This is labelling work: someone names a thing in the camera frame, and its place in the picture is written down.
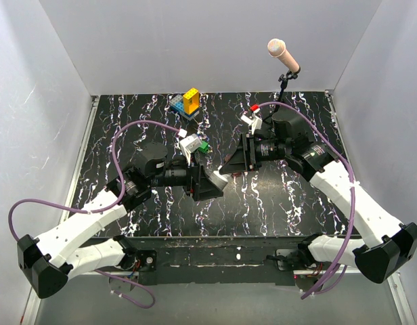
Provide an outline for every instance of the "white cylindrical object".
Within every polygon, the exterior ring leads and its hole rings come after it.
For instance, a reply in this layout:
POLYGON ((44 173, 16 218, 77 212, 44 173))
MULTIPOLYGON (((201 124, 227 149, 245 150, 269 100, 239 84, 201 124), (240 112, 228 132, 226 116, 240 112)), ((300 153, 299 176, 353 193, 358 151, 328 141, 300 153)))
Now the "white cylindrical object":
POLYGON ((301 67, 297 64, 296 60, 293 59, 290 52, 287 51, 284 41, 272 39, 269 44, 267 44, 267 49, 271 56, 278 58, 291 72, 298 72, 300 70, 301 67))

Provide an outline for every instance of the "gray floor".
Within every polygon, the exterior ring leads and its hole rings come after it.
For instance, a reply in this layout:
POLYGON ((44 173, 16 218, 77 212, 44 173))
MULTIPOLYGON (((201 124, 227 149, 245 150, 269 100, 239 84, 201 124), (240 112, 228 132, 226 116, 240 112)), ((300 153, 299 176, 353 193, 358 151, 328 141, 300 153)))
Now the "gray floor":
MULTIPOLYGON (((110 294, 108 279, 84 275, 41 302, 36 325, 60 324, 400 324, 389 285, 346 274, 331 292, 300 300, 296 287, 273 284, 168 284, 152 287, 157 304, 135 307, 110 294)), ((148 303, 135 289, 132 297, 148 303)))

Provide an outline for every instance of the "microphone stand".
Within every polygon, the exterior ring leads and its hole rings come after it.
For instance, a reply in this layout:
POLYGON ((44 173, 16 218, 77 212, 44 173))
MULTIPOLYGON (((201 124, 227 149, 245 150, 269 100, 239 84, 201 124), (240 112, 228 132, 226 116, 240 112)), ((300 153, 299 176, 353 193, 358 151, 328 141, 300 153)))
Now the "microphone stand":
MULTIPOLYGON (((291 79, 297 79, 298 73, 300 71, 301 71, 301 69, 299 67, 299 71, 297 71, 297 72, 288 71, 285 75, 281 74, 281 76, 278 79, 278 81, 281 83, 281 91, 279 92, 278 102, 284 103, 284 99, 282 98, 282 96, 284 95, 284 90, 288 86, 288 81, 291 80, 291 79)), ((263 123, 265 123, 267 125, 271 125, 271 121, 267 122, 267 119, 271 118, 272 115, 275 114, 279 110, 279 107, 280 107, 279 105, 276 105, 273 112, 270 113, 266 118, 263 119, 263 123)))

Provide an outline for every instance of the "metal frame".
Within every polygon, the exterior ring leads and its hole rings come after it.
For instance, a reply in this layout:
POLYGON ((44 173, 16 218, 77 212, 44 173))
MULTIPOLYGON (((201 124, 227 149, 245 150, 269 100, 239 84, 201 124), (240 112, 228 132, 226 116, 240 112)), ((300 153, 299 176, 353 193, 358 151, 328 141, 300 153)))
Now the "metal frame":
MULTIPOLYGON (((336 117, 336 111, 334 109, 334 105, 333 105, 333 101, 332 101, 332 94, 330 91, 326 91, 326 97, 328 98, 328 102, 329 102, 329 106, 331 111, 334 114, 335 117, 335 121, 336 121, 336 126, 338 127, 338 119, 336 117)), ((85 156, 85 151, 87 149, 87 144, 88 144, 88 140, 89 140, 89 136, 91 133, 91 128, 93 126, 93 122, 94 122, 94 118, 95 118, 95 113, 97 112, 97 106, 99 103, 100 98, 99 97, 95 97, 93 99, 93 106, 91 109, 91 113, 88 119, 88 123, 87 123, 87 128, 85 130, 84 136, 83 136, 83 140, 82 140, 82 144, 81 144, 81 148, 79 150, 79 155, 76 161, 76 166, 74 168, 74 173, 72 176, 72 181, 70 184, 70 188, 69 188, 69 192, 66 198, 66 205, 70 205, 72 198, 74 196, 74 192, 76 190, 76 185, 77 185, 77 179, 79 178, 79 173, 81 170, 81 166, 83 163, 83 159, 85 156)), ((341 133, 339 133, 340 135, 340 139, 342 144, 344 144, 343 141, 343 137, 341 135, 341 133)), ((349 159, 349 155, 347 152, 347 149, 344 147, 345 149, 345 154, 347 156, 347 159, 349 159)), ((62 213, 61 219, 60 219, 60 223, 64 222, 66 219, 68 218, 68 212, 64 211, 62 213)), ((245 238, 240 238, 240 237, 226 237, 226 238, 220 238, 220 237, 216 237, 215 240, 220 240, 220 241, 231 241, 232 245, 236 245, 237 247, 239 247, 239 245, 241 244, 242 246, 245 246, 243 244, 243 241, 246 241, 246 243, 249 243, 251 240, 261 240, 261 241, 270 241, 270 240, 275 240, 278 244, 280 244, 281 241, 284 242, 283 246, 285 249, 289 249, 292 248, 290 247, 291 244, 296 243, 297 241, 301 241, 304 237, 301 236, 294 236, 294 237, 283 237, 283 238, 264 238, 264 237, 245 237, 245 238)), ((138 246, 140 246, 141 244, 146 244, 144 248, 152 248, 153 244, 155 243, 155 241, 158 244, 163 243, 164 248, 165 249, 174 249, 174 245, 170 245, 167 246, 169 243, 171 243, 171 241, 174 240, 185 240, 185 241, 190 241, 190 240, 194 240, 195 244, 197 244, 197 242, 204 242, 204 241, 211 241, 213 240, 213 238, 210 237, 186 237, 186 238, 174 238, 174 237, 170 237, 170 238, 153 238, 153 237, 148 237, 148 238, 130 238, 132 241, 136 240, 138 241, 138 246)), ((105 240, 105 238, 92 238, 87 244, 95 244, 98 243, 99 241, 103 241, 105 240)), ((201 267, 201 269, 216 269, 217 267, 209 267, 209 265, 207 265, 207 267, 201 267)), ((305 274, 309 271, 306 270, 295 270, 294 274, 296 275, 301 275, 301 274, 305 274)), ((113 272, 114 274, 124 274, 124 272, 113 272)), ((352 267, 350 267, 347 271, 347 274, 356 274, 359 273, 359 270, 354 269, 352 267)), ((399 279, 399 273, 393 274, 390 278, 388 278, 388 284, 390 286, 391 289, 391 293, 397 308, 397 312, 399 314, 400 320, 402 324, 406 324, 406 325, 411 325, 411 324, 415 324, 414 323, 414 319, 413 319, 413 315, 412 312, 410 310, 410 306, 408 304, 408 301, 405 297, 405 293, 404 293, 404 289, 401 283, 401 280, 399 279)), ((30 294, 28 296, 28 301, 26 304, 26 308, 25 308, 25 312, 24 312, 24 316, 23 319, 21 321, 21 325, 34 325, 38 311, 39 311, 39 306, 40 306, 40 299, 38 298, 38 296, 36 295, 36 293, 34 292, 34 290, 30 291, 30 294)))

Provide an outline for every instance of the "beige cylinder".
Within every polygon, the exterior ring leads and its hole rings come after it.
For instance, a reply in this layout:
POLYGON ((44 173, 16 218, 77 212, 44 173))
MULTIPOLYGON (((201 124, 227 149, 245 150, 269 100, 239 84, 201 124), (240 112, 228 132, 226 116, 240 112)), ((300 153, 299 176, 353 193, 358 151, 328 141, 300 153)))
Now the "beige cylinder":
POLYGON ((296 60, 293 59, 290 52, 288 52, 284 41, 272 39, 269 44, 267 44, 267 49, 271 56, 278 58, 291 72, 300 70, 300 66, 297 64, 296 60))

